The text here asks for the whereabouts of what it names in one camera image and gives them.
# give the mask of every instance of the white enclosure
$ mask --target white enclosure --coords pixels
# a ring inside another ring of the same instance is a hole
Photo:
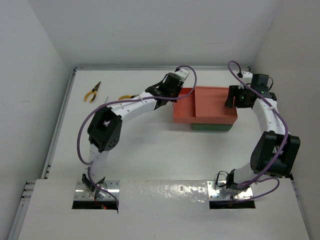
[[[29,0],[68,66],[251,65],[280,0]]]

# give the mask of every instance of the metal bracket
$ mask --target metal bracket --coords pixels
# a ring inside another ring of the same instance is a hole
[[[102,185],[103,189],[108,190],[111,194],[113,194],[117,199],[119,199],[119,193],[120,193],[120,181],[116,180],[109,180],[104,181]],[[100,194],[98,195],[98,198],[100,201],[104,202],[113,202],[115,199],[111,197],[109,194]],[[95,200],[95,193],[90,192],[86,185],[82,183],[82,181],[77,181],[73,201],[78,202],[92,202]]]
[[[226,180],[218,180],[218,185],[222,186],[226,184]],[[207,181],[208,197],[210,202],[232,201],[250,199],[254,196],[251,186],[240,192],[239,194],[232,193],[226,189],[226,187],[218,187],[216,181]]]

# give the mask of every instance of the cable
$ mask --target cable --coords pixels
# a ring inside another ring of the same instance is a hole
[[[228,177],[228,175],[229,175],[229,173],[227,173],[226,171],[220,171],[220,172],[218,172],[218,174],[216,175],[216,180],[215,180],[215,185],[216,185],[218,188],[222,188],[222,187],[224,187],[224,186],[227,185],[227,184],[218,185],[218,180],[219,180],[220,173],[226,173],[226,177]]]
[[[270,91],[272,86],[274,85],[274,79],[272,77],[269,77],[269,78],[271,79],[272,83],[271,83],[271,86],[269,87],[268,91]]]
[[[237,63],[236,61],[229,61],[228,62],[228,69],[230,71],[230,73],[235,77],[235,79],[237,79],[246,89],[250,90],[251,92],[253,92],[254,94],[256,94],[260,99],[262,99],[265,104],[267,104],[269,107],[272,107],[271,103],[268,102],[267,99],[265,99],[259,92],[257,92],[256,90],[254,90],[253,88],[251,88],[250,86],[246,85],[231,69],[231,64],[234,63],[236,64],[239,69],[240,68],[240,65],[239,63]],[[286,123],[286,121],[284,120],[284,118],[275,110],[275,109],[272,109],[273,113],[281,120],[281,122],[283,123],[284,125],[284,137],[283,137],[283,140],[278,148],[278,150],[276,151],[275,155],[273,156],[273,158],[271,158],[270,162],[265,166],[265,168],[260,172],[258,173],[257,176],[255,176],[252,180],[250,181],[244,181],[244,182],[241,182],[239,183],[237,186],[238,188],[246,188],[248,186],[250,186],[251,184],[255,183],[263,174],[265,174],[268,169],[274,164],[274,162],[277,160],[277,158],[279,157],[282,149],[284,148],[286,142],[287,142],[287,139],[288,139],[288,135],[289,135],[289,129],[288,129],[288,125]]]
[[[178,66],[177,69],[180,69],[180,68],[189,68],[193,74],[194,74],[194,84],[193,84],[193,87],[192,89],[190,90],[190,92],[188,92],[186,95],[183,95],[183,96],[179,96],[179,97],[164,97],[164,96],[148,96],[148,97],[144,97],[142,99],[131,99],[131,100],[121,100],[121,101],[111,101],[111,102],[107,102],[105,104],[102,104],[100,105],[99,107],[97,107],[95,110],[93,110],[92,112],[89,113],[89,115],[84,119],[83,123],[81,124],[81,127],[79,129],[79,132],[78,132],[78,136],[77,136],[77,139],[76,139],[76,152],[77,152],[77,155],[80,159],[80,161],[84,164],[84,165],[88,165],[88,178],[89,178],[89,181],[91,182],[91,184],[109,194],[111,197],[113,197],[116,201],[116,208],[118,209],[118,206],[119,206],[119,201],[118,199],[112,194],[110,193],[108,190],[106,189],[103,189],[102,187],[98,186],[96,183],[94,183],[91,175],[90,175],[90,166],[93,164],[93,161],[91,162],[86,162],[83,157],[81,156],[81,151],[80,151],[80,139],[81,139],[81,134],[85,128],[85,125],[86,123],[88,122],[88,120],[96,113],[98,112],[99,110],[105,108],[106,106],[109,106],[109,105],[112,105],[112,104],[119,104],[119,103],[135,103],[135,102],[140,102],[141,100],[148,100],[148,99],[160,99],[160,100],[169,100],[169,101],[176,101],[176,100],[179,100],[179,99],[184,99],[186,97],[188,97],[196,88],[196,85],[197,85],[197,74],[196,74],[196,71],[193,67],[189,66],[189,65],[181,65],[181,66]]]
[[[267,180],[276,180],[276,181],[277,181],[276,186],[275,186],[272,190],[267,191],[267,192],[265,192],[265,193],[263,193],[263,194],[260,194],[260,195],[258,195],[258,196],[254,196],[254,197],[248,198],[248,199],[244,199],[244,200],[234,200],[234,201],[228,201],[228,202],[221,202],[221,204],[240,204],[240,203],[243,203],[243,202],[252,201],[253,199],[261,198],[261,197],[263,197],[263,196],[265,196],[265,195],[268,195],[268,194],[274,192],[275,190],[277,190],[277,188],[278,188],[279,185],[280,185],[280,181],[279,181],[279,179],[276,178],[276,177],[267,177],[267,178],[264,178],[264,179],[259,180],[258,182],[259,182],[259,183],[263,183],[264,181],[267,181]]]
[[[117,199],[117,197],[116,197],[115,195],[113,195],[111,192],[109,192],[107,189],[103,189],[101,186],[97,185],[97,184],[93,181],[93,179],[92,179],[90,170],[91,170],[91,167],[88,167],[88,179],[89,179],[90,183],[91,183],[96,189],[99,189],[100,191],[103,191],[103,192],[109,194],[111,197],[113,197],[114,200],[115,200],[115,203],[116,203],[116,209],[117,209],[117,211],[118,211],[119,200]]]

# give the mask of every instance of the white table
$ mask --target white table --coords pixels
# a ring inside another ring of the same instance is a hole
[[[34,239],[282,239],[304,240],[308,234],[290,179],[256,201],[256,209],[209,209],[206,180],[250,160],[260,136],[251,109],[239,109],[229,132],[194,132],[173,123],[173,107],[163,106],[122,126],[119,144],[109,154],[108,180],[120,180],[119,214],[112,210],[71,209],[76,181],[85,166],[76,138],[85,116],[122,95],[138,94],[157,83],[168,69],[78,70],[60,133],[52,148],[48,179],[38,180],[20,233]],[[198,69],[198,86],[238,84],[225,69]],[[185,87],[193,85],[190,73]],[[85,94],[101,81],[93,103]],[[89,155],[86,132],[81,139]],[[273,188],[273,181],[253,186],[254,195]]]

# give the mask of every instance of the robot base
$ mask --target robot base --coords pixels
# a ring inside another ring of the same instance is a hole
[[[119,199],[120,193],[120,181],[104,181],[102,185],[103,189],[107,189],[117,199]],[[86,185],[82,181],[77,181],[72,209],[103,209],[103,210],[117,210],[117,203],[113,197],[109,194],[100,191],[95,201],[95,192],[91,192],[87,189]]]
[[[253,197],[251,186],[242,192],[232,192],[226,189],[226,180],[207,181],[208,197],[210,209],[255,209],[254,200],[248,200]]]

